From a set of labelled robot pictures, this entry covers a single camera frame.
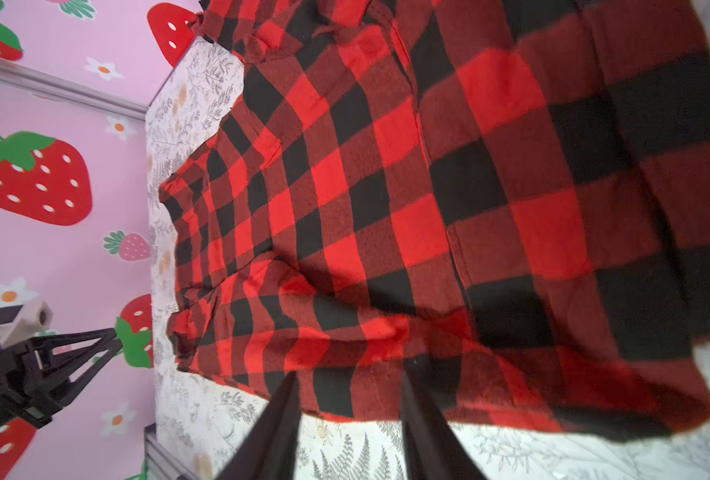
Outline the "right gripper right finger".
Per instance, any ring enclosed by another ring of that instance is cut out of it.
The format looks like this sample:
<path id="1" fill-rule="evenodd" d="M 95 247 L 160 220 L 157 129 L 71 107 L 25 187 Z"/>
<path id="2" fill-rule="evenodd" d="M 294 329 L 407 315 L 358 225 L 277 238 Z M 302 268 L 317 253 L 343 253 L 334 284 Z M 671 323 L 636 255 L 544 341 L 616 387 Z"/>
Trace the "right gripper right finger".
<path id="1" fill-rule="evenodd" d="M 400 420 L 408 479 L 486 479 L 430 395 L 408 371 L 403 372 L 401 382 Z"/>

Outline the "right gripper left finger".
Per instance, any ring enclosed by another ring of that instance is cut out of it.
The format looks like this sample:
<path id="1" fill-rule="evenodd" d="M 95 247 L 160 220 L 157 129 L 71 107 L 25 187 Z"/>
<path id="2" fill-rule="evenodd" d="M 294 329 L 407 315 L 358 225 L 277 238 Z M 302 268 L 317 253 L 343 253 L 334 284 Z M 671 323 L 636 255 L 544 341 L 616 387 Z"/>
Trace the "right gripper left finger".
<path id="1" fill-rule="evenodd" d="M 297 375 L 288 374 L 218 480 L 292 479 L 301 420 Z"/>

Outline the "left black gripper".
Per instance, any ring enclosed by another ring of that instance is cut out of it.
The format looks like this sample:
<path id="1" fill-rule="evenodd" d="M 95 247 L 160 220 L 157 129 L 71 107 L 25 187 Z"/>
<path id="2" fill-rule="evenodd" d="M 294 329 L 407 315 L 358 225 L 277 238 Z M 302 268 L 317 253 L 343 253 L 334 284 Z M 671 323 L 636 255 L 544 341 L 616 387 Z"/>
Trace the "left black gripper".
<path id="1" fill-rule="evenodd" d="M 0 428 L 42 428 L 69 406 L 122 347 L 114 329 L 33 337 L 0 346 Z"/>

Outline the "red black plaid shirt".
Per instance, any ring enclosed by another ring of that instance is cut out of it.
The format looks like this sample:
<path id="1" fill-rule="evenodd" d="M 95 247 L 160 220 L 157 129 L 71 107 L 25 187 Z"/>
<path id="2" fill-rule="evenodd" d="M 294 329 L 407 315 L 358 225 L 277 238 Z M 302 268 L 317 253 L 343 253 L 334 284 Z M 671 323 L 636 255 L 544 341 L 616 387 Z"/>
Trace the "red black plaid shirt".
<path id="1" fill-rule="evenodd" d="M 710 53 L 687 1 L 213 1 L 244 89 L 160 187 L 177 367 L 394 420 L 710 419 Z"/>

